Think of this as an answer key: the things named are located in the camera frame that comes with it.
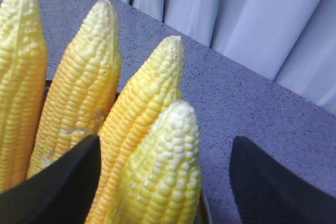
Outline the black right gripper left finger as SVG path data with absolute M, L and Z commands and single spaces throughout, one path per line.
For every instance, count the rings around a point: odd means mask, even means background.
M 84 223 L 100 171 L 99 137 L 89 135 L 41 172 L 1 193 L 1 223 Z

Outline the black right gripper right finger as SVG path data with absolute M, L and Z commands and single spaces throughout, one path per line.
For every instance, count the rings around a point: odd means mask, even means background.
M 335 223 L 335 197 L 244 136 L 234 138 L 230 185 L 242 223 Z

